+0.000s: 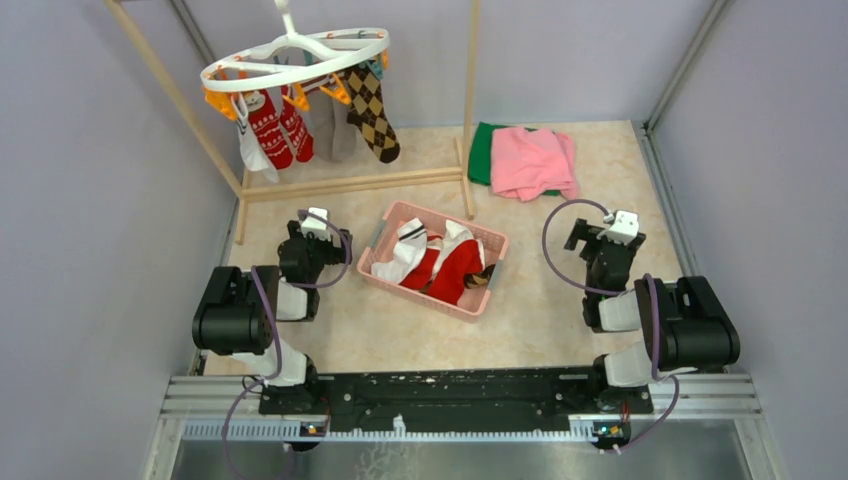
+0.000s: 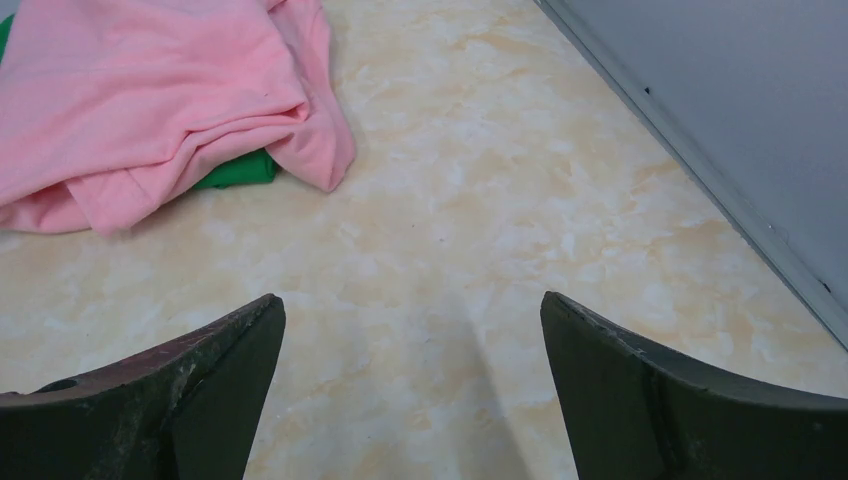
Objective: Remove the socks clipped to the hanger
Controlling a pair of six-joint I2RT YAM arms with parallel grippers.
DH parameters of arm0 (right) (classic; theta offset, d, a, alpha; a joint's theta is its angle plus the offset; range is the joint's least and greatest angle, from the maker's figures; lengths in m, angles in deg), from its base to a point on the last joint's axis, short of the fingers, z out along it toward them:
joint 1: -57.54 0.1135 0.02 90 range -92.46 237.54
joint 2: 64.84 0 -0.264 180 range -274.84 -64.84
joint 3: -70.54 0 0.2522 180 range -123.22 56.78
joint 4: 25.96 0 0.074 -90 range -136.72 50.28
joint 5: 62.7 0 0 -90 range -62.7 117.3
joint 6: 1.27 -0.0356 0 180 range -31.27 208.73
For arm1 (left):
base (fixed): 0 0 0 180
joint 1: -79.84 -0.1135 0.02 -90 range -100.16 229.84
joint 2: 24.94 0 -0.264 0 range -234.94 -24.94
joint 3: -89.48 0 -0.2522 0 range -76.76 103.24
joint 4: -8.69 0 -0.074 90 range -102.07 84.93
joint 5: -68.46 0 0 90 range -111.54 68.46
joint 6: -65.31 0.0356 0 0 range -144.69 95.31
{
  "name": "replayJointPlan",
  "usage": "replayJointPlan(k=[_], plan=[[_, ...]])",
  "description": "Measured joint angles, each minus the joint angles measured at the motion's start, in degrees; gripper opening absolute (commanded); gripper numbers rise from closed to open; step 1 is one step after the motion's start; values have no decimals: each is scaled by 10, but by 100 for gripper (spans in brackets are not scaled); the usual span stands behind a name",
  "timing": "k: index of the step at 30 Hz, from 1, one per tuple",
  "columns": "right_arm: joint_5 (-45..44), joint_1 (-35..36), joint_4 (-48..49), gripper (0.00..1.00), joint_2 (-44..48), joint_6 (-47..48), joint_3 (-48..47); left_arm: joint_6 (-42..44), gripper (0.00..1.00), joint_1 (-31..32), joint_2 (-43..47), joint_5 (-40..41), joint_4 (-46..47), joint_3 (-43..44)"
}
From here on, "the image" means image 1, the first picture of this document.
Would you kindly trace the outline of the grey sock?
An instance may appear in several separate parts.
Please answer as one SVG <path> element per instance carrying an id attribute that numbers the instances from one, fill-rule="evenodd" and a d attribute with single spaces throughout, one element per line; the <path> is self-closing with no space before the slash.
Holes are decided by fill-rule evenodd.
<path id="1" fill-rule="evenodd" d="M 344 162 L 355 153 L 357 130 L 347 122 L 348 106 L 321 91 L 307 96 L 314 153 L 330 162 Z"/>

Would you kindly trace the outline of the red patterned sock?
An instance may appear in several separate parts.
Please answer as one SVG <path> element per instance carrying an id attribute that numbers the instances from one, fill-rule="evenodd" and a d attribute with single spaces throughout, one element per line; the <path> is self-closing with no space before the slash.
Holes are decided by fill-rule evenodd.
<path id="1" fill-rule="evenodd" d="M 248 121 L 262 151 L 277 170 L 289 167 L 293 155 L 270 94 L 267 90 L 254 90 L 245 93 L 243 98 L 248 110 Z"/>
<path id="2" fill-rule="evenodd" d="M 286 101 L 283 102 L 279 113 L 279 125 L 287 148 L 288 165 L 292 161 L 310 162 L 314 157 L 313 137 L 301 114 Z"/>

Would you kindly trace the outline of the brown argyle sock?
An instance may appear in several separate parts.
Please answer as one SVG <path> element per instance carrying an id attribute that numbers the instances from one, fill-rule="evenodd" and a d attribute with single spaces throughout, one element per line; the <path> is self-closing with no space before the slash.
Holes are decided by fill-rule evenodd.
<path id="1" fill-rule="evenodd" d="M 396 161 L 401 146 L 385 112 L 380 80 L 368 66 L 353 66 L 346 71 L 346 76 L 351 98 L 347 123 L 360 132 L 381 163 Z"/>

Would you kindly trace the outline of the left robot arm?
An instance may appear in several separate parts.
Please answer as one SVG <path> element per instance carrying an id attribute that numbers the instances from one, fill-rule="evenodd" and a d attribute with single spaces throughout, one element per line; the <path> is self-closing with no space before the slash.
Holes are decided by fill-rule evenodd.
<path id="1" fill-rule="evenodd" d="M 289 221 L 287 229 L 277 264 L 248 272 L 234 266 L 213 270 L 192 321 L 192 339 L 197 348 L 250 368 L 242 395 L 259 400 L 260 413 L 328 415 L 327 384 L 308 355 L 281 339 L 279 325 L 315 319 L 326 286 L 322 271 L 349 267 L 352 235 L 313 214 Z"/>

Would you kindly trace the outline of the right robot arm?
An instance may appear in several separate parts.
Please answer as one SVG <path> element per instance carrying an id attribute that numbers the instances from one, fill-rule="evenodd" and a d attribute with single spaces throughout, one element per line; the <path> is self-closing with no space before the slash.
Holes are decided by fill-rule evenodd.
<path id="1" fill-rule="evenodd" d="M 589 404 L 604 413 L 631 412 L 645 387 L 669 375 L 715 370 L 738 360 L 738 333 L 709 281 L 684 276 L 631 280 L 646 236 L 637 215 L 618 211 L 596 226 L 579 218 L 564 247 L 586 263 L 583 318 L 595 333 L 640 334 L 640 340 L 598 356 L 586 385 Z"/>

